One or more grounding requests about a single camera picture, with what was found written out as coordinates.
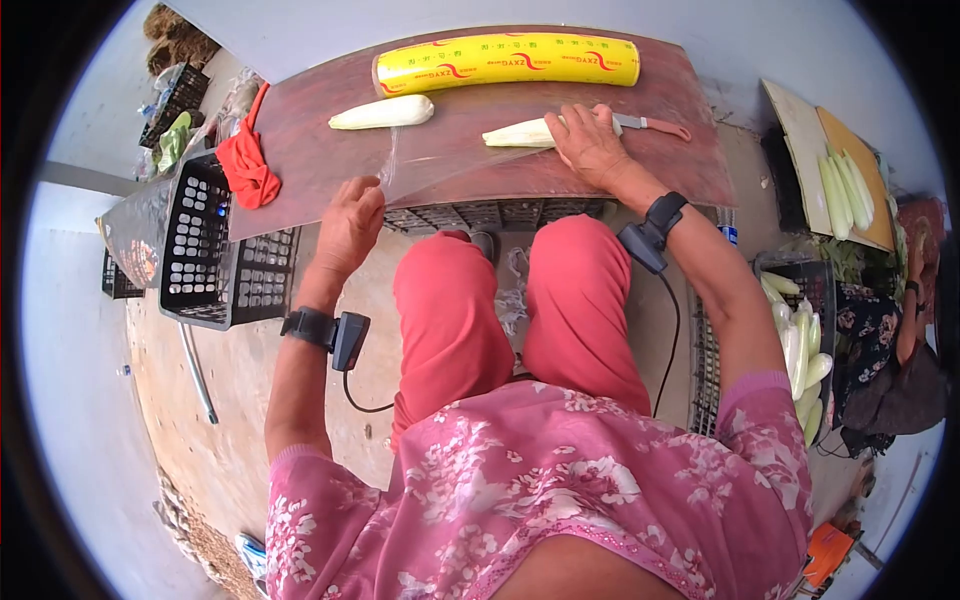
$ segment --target hand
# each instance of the hand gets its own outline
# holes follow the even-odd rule
[[[924,242],[926,235],[920,233],[913,241],[913,248],[910,249],[910,262],[908,265],[907,277],[920,281],[920,273],[924,271]]]
[[[379,185],[373,176],[344,181],[324,213],[313,266],[335,275],[341,285],[363,264],[383,227]]]
[[[560,158],[590,185],[612,191],[616,181],[636,164],[613,132],[613,111],[607,105],[591,111],[578,104],[563,105],[560,112],[565,124],[553,112],[543,117]]]

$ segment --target knife blade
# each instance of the knife blade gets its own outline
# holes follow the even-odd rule
[[[645,130],[647,129],[647,118],[646,117],[632,117],[629,114],[620,114],[615,112],[613,118],[623,127],[631,127],[635,130]]]

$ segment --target knee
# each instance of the knee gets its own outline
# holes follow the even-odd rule
[[[626,252],[606,225],[586,214],[563,217],[543,227],[534,236],[531,260],[535,255],[551,256],[551,261],[570,267],[587,262],[596,264]]]
[[[400,289],[433,293],[465,285],[485,288],[491,282],[495,292],[493,267],[469,242],[469,236],[462,231],[441,231],[414,244],[400,259],[394,274],[394,293]]]

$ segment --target yellow plastic wrap roll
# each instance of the yellow plastic wrap roll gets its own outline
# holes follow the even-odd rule
[[[640,57],[631,41],[574,34],[486,34],[398,48],[373,59],[384,98],[456,85],[578,82],[633,85]]]

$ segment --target black cable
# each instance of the black cable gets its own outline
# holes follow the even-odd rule
[[[836,451],[840,449],[840,446],[844,444],[845,442],[841,442],[840,445],[835,447],[833,450],[827,450],[826,448],[823,447],[823,441],[820,441],[820,442],[817,442],[817,445],[815,445],[814,447],[817,449],[817,454],[819,454],[820,456],[835,456],[837,458],[852,459],[853,456],[850,455],[849,451],[847,452],[847,456],[840,456],[839,454],[836,453]]]
[[[660,397],[663,396],[663,386],[666,385],[666,378],[670,374],[670,368],[673,367],[673,357],[677,353],[677,341],[680,339],[680,303],[677,302],[677,296],[673,293],[673,288],[670,287],[670,283],[666,280],[666,277],[663,276],[663,272],[657,273],[657,276],[660,278],[660,281],[663,282],[663,285],[666,286],[666,291],[670,294],[670,299],[673,301],[673,309],[677,313],[677,328],[673,333],[673,347],[670,349],[670,361],[666,364],[666,371],[663,372],[663,380],[660,382],[660,391],[657,392],[657,403],[654,404],[654,419],[657,417],[657,410],[660,408]]]
[[[673,367],[673,359],[677,354],[677,342],[680,340],[680,303],[677,302],[677,295],[673,293],[673,288],[670,287],[670,283],[666,280],[666,277],[663,276],[663,273],[657,273],[657,276],[660,278],[660,281],[663,282],[663,285],[666,286],[666,291],[668,294],[670,294],[670,299],[673,301],[673,309],[677,316],[677,324],[673,332],[673,347],[670,349],[670,360],[666,364],[666,371],[663,372],[663,380],[660,382],[660,391],[657,392],[657,403],[654,404],[654,418],[657,417],[657,411],[660,408],[660,398],[663,396],[663,387],[666,386],[666,378],[670,375],[670,368]],[[370,414],[379,413],[387,410],[388,408],[394,407],[392,402],[379,408],[364,408],[362,406],[357,406],[357,403],[354,402],[352,396],[350,396],[350,389],[347,384],[347,373],[348,371],[344,371],[344,394],[347,395],[347,400],[353,408],[357,409],[361,413]]]
[[[350,396],[350,388],[347,386],[347,373],[349,373],[349,371],[344,371],[344,394],[347,395],[347,400],[349,400],[350,405],[353,408],[357,409],[361,413],[371,414],[371,413],[379,413],[387,410],[388,408],[394,407],[394,404],[392,402],[390,404],[387,404],[386,406],[381,406],[380,408],[364,408],[362,406],[357,406],[357,403],[354,402],[353,398]]]

